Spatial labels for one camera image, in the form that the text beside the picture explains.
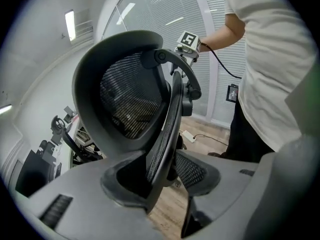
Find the ceiling light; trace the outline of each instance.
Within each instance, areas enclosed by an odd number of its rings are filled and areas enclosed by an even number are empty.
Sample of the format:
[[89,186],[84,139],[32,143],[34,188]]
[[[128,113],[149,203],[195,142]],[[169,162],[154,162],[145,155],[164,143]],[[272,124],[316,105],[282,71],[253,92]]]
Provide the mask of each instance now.
[[12,105],[9,104],[9,105],[6,105],[6,106],[3,106],[0,108],[0,115],[4,112],[7,112],[8,110],[10,110],[12,108]]
[[68,29],[70,41],[72,41],[76,38],[75,13],[73,10],[68,11],[65,14],[65,22],[66,22],[66,28]]
[[118,21],[117,21],[117,25],[120,25],[122,23],[122,21],[125,19],[125,17],[127,16],[127,14],[131,11],[131,9],[135,6],[136,4],[131,2],[129,3],[126,8],[124,8],[123,12],[121,13],[121,16],[119,17]]
[[165,24],[165,25],[168,26],[169,24],[174,23],[174,22],[177,22],[177,21],[180,21],[180,20],[182,20],[182,19],[184,19],[184,17],[177,18],[177,19],[175,19],[175,20],[173,20],[173,21],[168,22],[168,23]]

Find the wooden floor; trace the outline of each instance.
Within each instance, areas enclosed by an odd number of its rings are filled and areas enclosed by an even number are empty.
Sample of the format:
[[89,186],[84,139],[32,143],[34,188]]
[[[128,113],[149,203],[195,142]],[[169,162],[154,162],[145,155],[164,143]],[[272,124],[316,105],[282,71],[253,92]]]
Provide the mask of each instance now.
[[[205,124],[190,117],[182,118],[180,129],[187,130],[192,135],[204,134],[213,137],[225,144],[228,144],[230,131],[212,124]],[[227,146],[219,143],[211,138],[197,136],[196,141],[191,143],[183,137],[184,144],[187,149],[203,155],[209,152],[221,154],[226,151]],[[166,239],[181,239],[180,233],[184,223],[188,193],[184,186],[165,187],[153,208],[148,215],[149,219],[154,223]]]

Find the electrical cord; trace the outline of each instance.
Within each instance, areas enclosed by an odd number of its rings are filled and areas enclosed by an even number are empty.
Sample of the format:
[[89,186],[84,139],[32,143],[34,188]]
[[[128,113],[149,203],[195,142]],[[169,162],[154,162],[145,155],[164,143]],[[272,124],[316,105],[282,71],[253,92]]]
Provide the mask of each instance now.
[[222,141],[220,141],[220,140],[217,140],[216,138],[212,138],[212,137],[210,137],[210,136],[207,136],[207,135],[204,135],[204,134],[201,134],[201,133],[194,135],[194,136],[193,136],[193,139],[195,139],[197,136],[204,136],[204,137],[213,139],[213,140],[215,140],[216,142],[220,142],[220,143],[222,143],[223,145],[228,146],[226,143],[224,143],[224,142],[222,142]]
[[234,74],[232,74],[231,72],[228,71],[228,69],[225,67],[225,65],[221,62],[221,60],[218,58],[218,56],[216,55],[216,53],[214,52],[214,50],[211,49],[211,47],[209,45],[207,45],[206,43],[202,42],[201,43],[202,46],[207,47],[212,53],[213,55],[216,57],[216,59],[218,60],[218,62],[220,63],[220,65],[224,68],[224,70],[232,77],[237,78],[237,79],[241,79],[240,76],[236,76]]

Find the human arm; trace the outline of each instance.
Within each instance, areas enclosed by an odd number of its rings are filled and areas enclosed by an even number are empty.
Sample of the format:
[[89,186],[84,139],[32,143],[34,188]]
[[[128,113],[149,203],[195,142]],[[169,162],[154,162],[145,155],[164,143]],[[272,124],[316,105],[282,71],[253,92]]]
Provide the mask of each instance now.
[[[224,26],[216,32],[201,39],[202,43],[207,44],[212,50],[219,50],[231,46],[238,42],[245,34],[245,23],[234,13],[226,14]],[[209,49],[201,46],[200,52],[208,52]]]

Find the ceiling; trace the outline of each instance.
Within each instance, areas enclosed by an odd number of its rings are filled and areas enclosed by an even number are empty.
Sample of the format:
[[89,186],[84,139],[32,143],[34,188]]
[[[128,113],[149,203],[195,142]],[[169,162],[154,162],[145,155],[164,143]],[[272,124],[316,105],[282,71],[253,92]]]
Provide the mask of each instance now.
[[[30,0],[11,27],[0,54],[0,107],[17,105],[58,57],[93,38],[92,0]],[[70,42],[65,12],[74,10],[77,38]]]

